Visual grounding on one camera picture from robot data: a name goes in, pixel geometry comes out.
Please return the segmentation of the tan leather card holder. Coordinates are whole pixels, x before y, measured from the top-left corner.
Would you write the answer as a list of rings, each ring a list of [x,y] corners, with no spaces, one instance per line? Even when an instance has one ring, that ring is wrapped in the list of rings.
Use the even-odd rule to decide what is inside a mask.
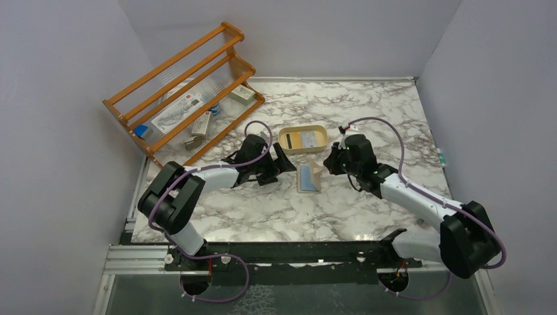
[[[324,167],[314,161],[297,168],[298,193],[318,193],[321,191],[321,173]]]

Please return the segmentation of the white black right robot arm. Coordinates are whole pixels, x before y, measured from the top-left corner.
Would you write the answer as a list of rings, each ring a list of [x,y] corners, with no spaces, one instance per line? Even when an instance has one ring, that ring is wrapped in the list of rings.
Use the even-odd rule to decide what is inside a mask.
[[[366,136],[348,135],[334,142],[323,165],[331,175],[355,179],[361,190],[401,206],[435,229],[394,236],[379,249],[384,265],[423,259],[442,263],[455,276],[467,279],[503,255],[484,206],[475,201],[460,203],[412,184],[396,168],[378,162]]]

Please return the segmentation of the orange wooden rack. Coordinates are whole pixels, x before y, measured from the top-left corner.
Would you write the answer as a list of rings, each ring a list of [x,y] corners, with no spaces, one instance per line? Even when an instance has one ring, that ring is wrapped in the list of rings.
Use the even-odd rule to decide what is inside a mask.
[[[184,165],[194,163],[265,102],[248,83],[256,69],[236,51],[244,38],[239,28],[222,22],[102,103],[152,164],[162,167],[173,159]],[[250,104],[229,97],[239,85],[255,91]],[[152,118],[186,93],[200,95],[205,105],[163,134],[151,124]],[[217,102],[221,112],[212,115],[210,108]],[[133,133],[138,125],[150,128],[144,140]],[[203,136],[204,142],[186,151],[183,143],[193,136]]]

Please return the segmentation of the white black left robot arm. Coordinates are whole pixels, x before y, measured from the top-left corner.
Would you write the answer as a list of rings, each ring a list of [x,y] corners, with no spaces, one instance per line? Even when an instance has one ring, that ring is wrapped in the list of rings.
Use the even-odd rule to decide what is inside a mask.
[[[183,250],[181,260],[196,270],[206,263],[206,241],[190,220],[202,194],[252,181],[265,186],[295,170],[279,143],[269,145],[260,136],[248,135],[239,150],[218,164],[195,168],[166,163],[140,197],[137,209]]]

